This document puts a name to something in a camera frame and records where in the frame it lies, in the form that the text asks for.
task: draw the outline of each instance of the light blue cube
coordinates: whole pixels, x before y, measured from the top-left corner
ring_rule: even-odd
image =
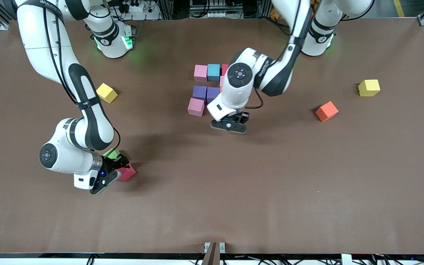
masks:
[[[220,81],[220,65],[207,65],[207,81]]]

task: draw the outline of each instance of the pink cube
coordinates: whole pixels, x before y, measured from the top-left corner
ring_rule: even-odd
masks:
[[[197,82],[207,82],[207,66],[195,65],[194,80]]]
[[[204,114],[205,103],[200,99],[191,99],[189,101],[189,107],[187,107],[187,112],[190,115],[202,117]]]
[[[229,65],[222,65],[222,75],[227,75],[227,70],[229,70]]]
[[[120,171],[121,173],[121,177],[119,178],[119,180],[121,181],[126,181],[130,179],[136,173],[131,164],[128,164],[128,167],[121,167],[116,170]]]

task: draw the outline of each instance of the yellow floor line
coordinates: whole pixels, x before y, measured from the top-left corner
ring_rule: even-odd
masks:
[[[405,17],[402,5],[400,4],[400,0],[393,0],[393,3],[395,4],[395,9],[397,10],[397,14],[399,15],[399,17]]]

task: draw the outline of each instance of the wooden block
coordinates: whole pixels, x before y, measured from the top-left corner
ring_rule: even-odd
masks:
[[[192,98],[205,101],[207,97],[207,87],[195,85],[192,89]]]
[[[373,97],[377,94],[381,88],[377,79],[364,80],[359,86],[360,96],[362,97]]]
[[[206,103],[209,104],[210,102],[212,102],[212,100],[214,100],[219,94],[220,94],[220,87],[208,87]]]
[[[318,110],[315,112],[315,114],[322,122],[325,122],[331,117],[335,116],[336,113],[338,113],[338,109],[331,101],[323,105],[322,107],[319,107]]]
[[[227,70],[229,70],[229,65],[222,65],[222,75],[227,75]]]
[[[104,155],[102,155],[102,156],[106,156],[109,152],[111,152],[111,150],[112,150],[113,148],[111,148],[111,149],[109,149],[109,151],[107,151],[106,153],[104,153]],[[120,155],[121,153],[119,152],[119,151],[117,151],[117,150],[114,150],[114,151],[112,151],[112,153],[109,155],[109,156],[107,156],[108,158],[111,158],[111,159],[116,159],[119,155]]]
[[[207,65],[207,80],[220,81],[220,65],[218,64]]]
[[[207,82],[207,66],[195,65],[194,80],[197,82]]]
[[[189,106],[187,107],[187,112],[190,115],[202,117],[204,114],[205,103],[200,99],[192,99],[189,101]]]
[[[117,93],[114,91],[114,89],[104,83],[102,83],[101,86],[96,89],[96,93],[107,103],[111,103],[117,97]]]
[[[133,167],[130,163],[128,164],[128,167],[121,167],[121,168],[116,169],[116,170],[120,171],[120,173],[122,174],[121,177],[119,178],[119,180],[121,180],[121,181],[126,181],[126,180],[130,179],[136,173],[135,169],[133,169]]]

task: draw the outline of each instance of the blue cube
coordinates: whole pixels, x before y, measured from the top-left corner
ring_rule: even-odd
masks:
[[[198,86],[195,85],[194,89],[192,91],[192,98],[193,99],[200,99],[205,102],[207,96],[207,87],[206,86]]]
[[[220,87],[207,88],[207,104],[211,103],[220,94]]]
[[[207,81],[220,81],[220,65],[207,65]]]

